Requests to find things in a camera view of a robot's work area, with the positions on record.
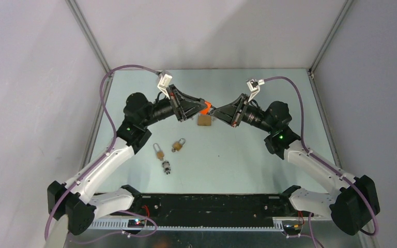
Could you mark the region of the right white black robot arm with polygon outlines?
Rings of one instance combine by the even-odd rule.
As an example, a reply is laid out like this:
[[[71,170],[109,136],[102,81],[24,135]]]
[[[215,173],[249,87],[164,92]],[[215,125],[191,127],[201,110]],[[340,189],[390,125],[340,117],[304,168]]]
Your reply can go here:
[[[288,125],[292,117],[286,103],[274,101],[263,111],[248,103],[248,98],[242,94],[234,102],[211,110],[210,115],[231,127],[245,122],[266,131],[264,142],[270,154],[296,165],[326,190],[316,193],[300,186],[288,189],[288,197],[280,201],[282,213],[293,216],[305,211],[331,217],[351,236],[363,231],[380,212],[375,182],[367,175],[356,177],[343,171],[305,144]]]

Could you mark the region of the orange black padlock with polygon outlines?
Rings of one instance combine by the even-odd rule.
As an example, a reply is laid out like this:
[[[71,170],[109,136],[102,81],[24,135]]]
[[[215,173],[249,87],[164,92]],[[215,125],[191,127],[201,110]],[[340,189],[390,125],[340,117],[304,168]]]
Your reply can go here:
[[[208,101],[205,101],[204,103],[205,103],[206,107],[203,110],[200,111],[200,114],[201,115],[208,115],[209,112],[211,111],[212,104],[210,102],[208,102]]]

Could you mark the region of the large brass padlock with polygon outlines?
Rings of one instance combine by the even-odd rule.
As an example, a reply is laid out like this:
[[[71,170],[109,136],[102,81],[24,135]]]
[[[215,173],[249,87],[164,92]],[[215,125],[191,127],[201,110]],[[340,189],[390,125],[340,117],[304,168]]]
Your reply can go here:
[[[199,127],[210,127],[212,125],[212,117],[210,115],[198,115],[197,125]]]

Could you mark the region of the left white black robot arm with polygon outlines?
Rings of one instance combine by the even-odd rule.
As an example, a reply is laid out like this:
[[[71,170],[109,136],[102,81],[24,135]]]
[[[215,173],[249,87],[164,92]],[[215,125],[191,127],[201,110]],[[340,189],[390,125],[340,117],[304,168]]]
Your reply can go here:
[[[210,104],[202,98],[184,94],[170,85],[161,100],[150,102],[141,92],[126,99],[124,119],[106,150],[88,166],[67,181],[53,181],[47,188],[50,218],[68,217],[65,233],[75,236],[86,231],[95,219],[114,212],[127,211],[137,215],[143,202],[139,192],[126,185],[113,193],[95,195],[101,184],[116,169],[136,155],[151,136],[149,126],[175,116],[185,121],[201,111],[208,111]]]

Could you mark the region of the small brass padlock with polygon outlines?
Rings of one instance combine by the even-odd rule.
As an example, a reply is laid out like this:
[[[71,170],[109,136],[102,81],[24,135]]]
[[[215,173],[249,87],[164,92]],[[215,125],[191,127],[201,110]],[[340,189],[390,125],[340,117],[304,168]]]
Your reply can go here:
[[[180,138],[179,140],[175,141],[172,144],[172,152],[178,152],[182,149],[182,147],[184,146],[184,144],[186,143],[186,139],[185,138]]]

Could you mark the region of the long shackle brass padlock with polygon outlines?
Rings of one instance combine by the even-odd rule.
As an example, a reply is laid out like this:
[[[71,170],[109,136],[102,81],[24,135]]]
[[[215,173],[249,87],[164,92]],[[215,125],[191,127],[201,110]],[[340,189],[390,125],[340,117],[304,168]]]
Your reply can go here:
[[[161,149],[160,145],[158,143],[153,144],[153,149],[155,151],[156,157],[160,161],[164,161],[164,152]]]

